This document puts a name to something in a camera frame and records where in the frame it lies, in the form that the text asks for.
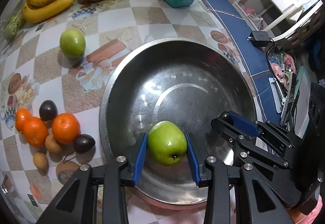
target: stainless steel basin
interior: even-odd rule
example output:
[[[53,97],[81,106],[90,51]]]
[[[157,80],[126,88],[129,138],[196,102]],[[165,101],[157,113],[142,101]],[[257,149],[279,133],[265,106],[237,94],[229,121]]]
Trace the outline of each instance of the stainless steel basin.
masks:
[[[111,76],[100,106],[100,138],[107,158],[123,154],[140,132],[169,120],[191,131],[210,155],[231,164],[231,145],[211,132],[211,119],[233,110],[256,119],[241,73],[214,48],[184,38],[147,43]],[[184,209],[206,202],[207,189],[192,181],[186,157],[163,167],[147,155],[137,194],[161,207]]]

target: patterned tablecloth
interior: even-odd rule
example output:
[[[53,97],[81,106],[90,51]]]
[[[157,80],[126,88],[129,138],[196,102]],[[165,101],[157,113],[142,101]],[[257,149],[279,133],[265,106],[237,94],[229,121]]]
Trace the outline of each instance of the patterned tablecloth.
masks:
[[[60,35],[66,29],[81,30],[86,37],[81,62],[68,60],[60,51]],[[177,36],[216,47],[240,69],[256,95],[233,39],[201,0],[177,9],[162,0],[104,0],[92,4],[78,0],[57,17],[20,31],[0,58],[0,193],[22,224],[36,222],[80,164],[106,163],[97,124],[105,85],[116,66],[144,43]],[[40,104],[46,99],[55,102],[59,113],[73,113],[81,133],[95,138],[96,148],[83,155],[69,155],[65,163],[63,158],[71,154],[71,146],[60,155],[46,152],[49,169],[43,172],[34,166],[32,155],[46,150],[30,146],[15,130],[14,114],[17,109],[27,108],[39,116]],[[203,223],[204,208],[166,210],[149,205],[130,190],[126,193],[130,224]],[[234,206],[231,218],[235,221]]]

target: screw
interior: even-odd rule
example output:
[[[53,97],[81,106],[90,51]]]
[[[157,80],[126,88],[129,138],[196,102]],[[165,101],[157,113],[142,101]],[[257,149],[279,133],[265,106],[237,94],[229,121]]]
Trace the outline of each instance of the screw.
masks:
[[[82,170],[82,171],[87,171],[89,169],[89,164],[83,164],[83,165],[81,165],[80,166],[80,170]]]
[[[240,156],[241,156],[241,158],[246,158],[246,157],[247,157],[247,153],[244,152],[244,151],[242,151],[242,152],[240,153]]]
[[[250,163],[245,163],[244,164],[244,169],[248,170],[248,171],[251,171],[251,170],[253,170],[253,165],[251,165]]]
[[[208,160],[208,162],[214,163],[214,162],[217,161],[217,158],[215,158],[214,156],[209,156],[209,157],[207,158],[207,160]]]
[[[118,156],[118,157],[116,157],[116,160],[118,162],[125,162],[126,161],[126,157],[125,156]]]

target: kiwi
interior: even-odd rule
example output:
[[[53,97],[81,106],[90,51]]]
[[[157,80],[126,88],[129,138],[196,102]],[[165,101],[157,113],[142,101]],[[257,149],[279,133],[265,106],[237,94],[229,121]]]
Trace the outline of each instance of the kiwi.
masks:
[[[62,151],[61,146],[54,139],[53,134],[50,134],[45,139],[45,147],[51,153],[60,153]]]
[[[46,170],[48,168],[48,159],[42,152],[37,151],[33,154],[33,163],[37,169]]]

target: orange fruit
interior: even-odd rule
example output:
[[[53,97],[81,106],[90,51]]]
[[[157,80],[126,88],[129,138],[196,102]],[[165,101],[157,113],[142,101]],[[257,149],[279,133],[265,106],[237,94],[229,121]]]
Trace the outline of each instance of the orange fruit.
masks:
[[[70,113],[62,113],[53,120],[52,133],[57,142],[72,143],[80,135],[79,121]]]
[[[24,136],[27,142],[34,147],[45,145],[48,128],[39,117],[31,117],[24,125]]]
[[[31,114],[27,109],[19,109],[16,114],[15,127],[19,133],[23,133],[25,123],[31,118]]]

